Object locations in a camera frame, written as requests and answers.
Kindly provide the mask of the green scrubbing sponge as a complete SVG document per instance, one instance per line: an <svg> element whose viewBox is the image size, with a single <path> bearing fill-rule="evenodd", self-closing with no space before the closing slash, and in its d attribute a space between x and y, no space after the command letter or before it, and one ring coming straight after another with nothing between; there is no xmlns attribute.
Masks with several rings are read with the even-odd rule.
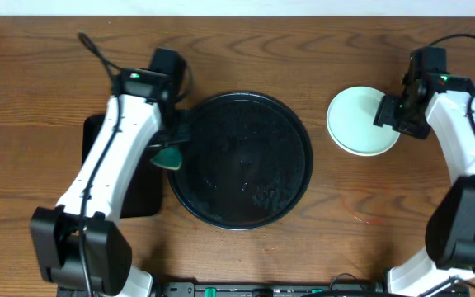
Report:
<svg viewBox="0 0 475 297"><path fill-rule="evenodd" d="M181 168L183 157L177 146L164 148L156 153L151 159L151 164L166 170L177 171Z"/></svg>

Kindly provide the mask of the light green plate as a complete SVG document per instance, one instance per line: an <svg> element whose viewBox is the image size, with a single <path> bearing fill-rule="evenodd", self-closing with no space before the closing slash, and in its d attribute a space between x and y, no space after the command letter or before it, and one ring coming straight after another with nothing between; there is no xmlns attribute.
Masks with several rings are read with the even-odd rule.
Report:
<svg viewBox="0 0 475 297"><path fill-rule="evenodd" d="M399 139L392 128L374 125L384 93L372 87L348 87L327 109L327 131L333 141L354 155L371 157L387 152Z"/></svg>

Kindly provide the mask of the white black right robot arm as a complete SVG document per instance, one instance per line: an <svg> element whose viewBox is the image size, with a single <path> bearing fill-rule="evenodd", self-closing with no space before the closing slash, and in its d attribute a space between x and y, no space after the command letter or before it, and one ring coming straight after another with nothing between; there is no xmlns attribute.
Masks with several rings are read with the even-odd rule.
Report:
<svg viewBox="0 0 475 297"><path fill-rule="evenodd" d="M424 139L434 132L450 188L426 226L425 246L386 275L389 293L432 296L475 278L475 87L468 78L431 74L403 79L385 96L374 124Z"/></svg>

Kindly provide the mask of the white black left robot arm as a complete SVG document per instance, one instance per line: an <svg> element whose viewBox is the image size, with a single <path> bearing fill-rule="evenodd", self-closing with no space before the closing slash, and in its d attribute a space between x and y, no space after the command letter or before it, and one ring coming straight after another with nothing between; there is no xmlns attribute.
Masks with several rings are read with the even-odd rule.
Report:
<svg viewBox="0 0 475 297"><path fill-rule="evenodd" d="M153 277L132 263L118 228L130 181L155 134L175 128L184 73L124 68L105 119L73 183L52 209L39 207L31 237L45 281L89 296L149 296Z"/></svg>

